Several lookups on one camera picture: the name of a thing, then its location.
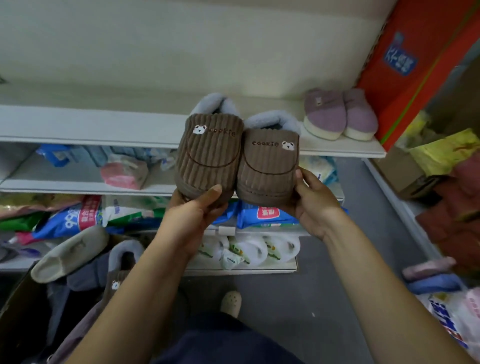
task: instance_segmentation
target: white slipper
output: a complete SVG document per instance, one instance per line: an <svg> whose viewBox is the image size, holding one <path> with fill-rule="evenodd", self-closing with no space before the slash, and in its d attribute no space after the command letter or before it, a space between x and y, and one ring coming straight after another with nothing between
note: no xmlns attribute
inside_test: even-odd
<svg viewBox="0 0 480 364"><path fill-rule="evenodd" d="M222 304L220 305L220 312L224 312L238 318L241 308L241 295L240 292L230 291L222 298Z"/></svg>
<svg viewBox="0 0 480 364"><path fill-rule="evenodd" d="M50 250L30 271L37 283L64 277L95 258L108 244L108 233L101 225L85 229Z"/></svg>

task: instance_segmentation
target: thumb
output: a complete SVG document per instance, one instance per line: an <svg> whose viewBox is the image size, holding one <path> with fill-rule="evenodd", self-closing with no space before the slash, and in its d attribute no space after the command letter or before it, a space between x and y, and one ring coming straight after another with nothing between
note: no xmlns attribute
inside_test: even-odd
<svg viewBox="0 0 480 364"><path fill-rule="evenodd" d="M305 195L311 191L310 187L303 181L303 173L301 170L295 171L295 190L297 190L300 197L305 197Z"/></svg>
<svg viewBox="0 0 480 364"><path fill-rule="evenodd" d="M194 200L195 204L198 208L201 208L204 212L208 212L210 209L208 208L213 202L218 200L218 198L222 195L222 185L216 184L215 186L211 187L207 192L201 195L199 198Z"/></svg>

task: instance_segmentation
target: foot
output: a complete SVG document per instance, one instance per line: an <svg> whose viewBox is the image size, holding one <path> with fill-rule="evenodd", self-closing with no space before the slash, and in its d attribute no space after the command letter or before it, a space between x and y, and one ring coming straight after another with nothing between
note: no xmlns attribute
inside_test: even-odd
<svg viewBox="0 0 480 364"><path fill-rule="evenodd" d="M224 312L238 318L241 307L241 295L240 292L230 291L222 299L222 304L220 305L220 312Z"/></svg>

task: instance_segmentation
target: bear face embroidery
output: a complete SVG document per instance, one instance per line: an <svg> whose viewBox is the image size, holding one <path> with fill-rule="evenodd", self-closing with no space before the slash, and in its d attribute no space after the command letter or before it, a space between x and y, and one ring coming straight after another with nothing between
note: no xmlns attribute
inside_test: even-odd
<svg viewBox="0 0 480 364"><path fill-rule="evenodd" d="M196 125L194 128L193 128L193 133L194 134L203 134L205 133L205 130L207 130L207 126L206 125Z"/></svg>
<svg viewBox="0 0 480 364"><path fill-rule="evenodd" d="M282 148L286 150L295 150L295 145L289 142L282 142Z"/></svg>

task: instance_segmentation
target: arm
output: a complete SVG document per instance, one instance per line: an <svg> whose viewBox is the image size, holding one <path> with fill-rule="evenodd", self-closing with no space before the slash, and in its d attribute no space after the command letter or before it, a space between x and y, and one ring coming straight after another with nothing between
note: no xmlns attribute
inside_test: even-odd
<svg viewBox="0 0 480 364"><path fill-rule="evenodd" d="M148 363L177 288L203 232L227 204L210 209L221 194L214 186L183 204L176 191L154 240L103 313L68 359L68 364Z"/></svg>
<svg viewBox="0 0 480 364"><path fill-rule="evenodd" d="M284 210L326 244L377 363L475 363L393 274L327 187L300 169L296 190L300 200Z"/></svg>

